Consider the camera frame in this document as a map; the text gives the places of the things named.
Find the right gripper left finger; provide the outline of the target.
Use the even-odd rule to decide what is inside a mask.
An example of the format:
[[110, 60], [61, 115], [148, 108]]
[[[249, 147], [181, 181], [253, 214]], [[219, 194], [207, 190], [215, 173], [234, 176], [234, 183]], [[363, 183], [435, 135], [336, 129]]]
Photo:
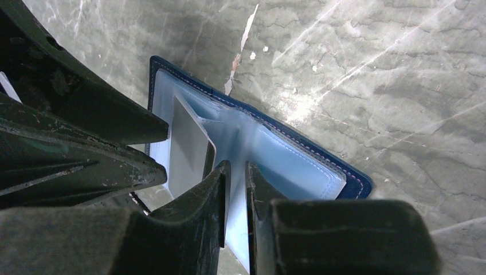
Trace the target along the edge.
[[200, 183], [149, 214], [154, 274], [216, 274], [225, 245], [231, 164], [223, 160]]

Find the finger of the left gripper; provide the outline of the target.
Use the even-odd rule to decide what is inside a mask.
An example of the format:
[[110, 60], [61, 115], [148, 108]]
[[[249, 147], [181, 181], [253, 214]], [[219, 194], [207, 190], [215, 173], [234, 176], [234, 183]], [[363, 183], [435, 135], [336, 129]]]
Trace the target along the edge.
[[103, 139], [132, 145], [168, 136], [165, 121], [72, 56], [22, 1], [1, 2], [1, 79], [25, 105]]
[[1, 95], [1, 208], [89, 205], [167, 180], [146, 154]]

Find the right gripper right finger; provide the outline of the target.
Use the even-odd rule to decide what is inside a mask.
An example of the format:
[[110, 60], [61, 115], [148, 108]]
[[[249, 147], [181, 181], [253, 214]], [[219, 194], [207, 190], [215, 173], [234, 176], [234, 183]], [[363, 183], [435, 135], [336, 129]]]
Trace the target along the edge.
[[263, 176], [257, 164], [245, 163], [250, 274], [277, 274], [271, 201], [286, 197]]

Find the blue leather card holder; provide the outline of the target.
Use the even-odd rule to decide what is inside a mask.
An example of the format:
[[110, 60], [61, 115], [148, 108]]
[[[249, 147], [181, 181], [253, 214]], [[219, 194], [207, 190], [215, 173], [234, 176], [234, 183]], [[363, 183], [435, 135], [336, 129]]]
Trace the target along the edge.
[[365, 199], [373, 182], [339, 157], [265, 115], [191, 77], [167, 60], [150, 58], [149, 110], [168, 124], [165, 141], [146, 145], [147, 153], [165, 166], [165, 187], [173, 198], [198, 181], [180, 183], [181, 168], [174, 163], [171, 146], [182, 129], [173, 102], [178, 99], [207, 133], [214, 145], [215, 163], [231, 165], [229, 216], [225, 241], [244, 266], [250, 266], [245, 196], [245, 163], [255, 163], [265, 179], [290, 199]]

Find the grey VIP credit card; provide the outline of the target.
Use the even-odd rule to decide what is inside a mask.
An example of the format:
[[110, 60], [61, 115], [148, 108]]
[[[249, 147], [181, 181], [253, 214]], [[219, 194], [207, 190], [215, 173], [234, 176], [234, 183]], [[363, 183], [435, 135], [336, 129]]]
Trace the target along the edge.
[[168, 189], [173, 198], [199, 184], [212, 171], [215, 145], [188, 102], [173, 97]]

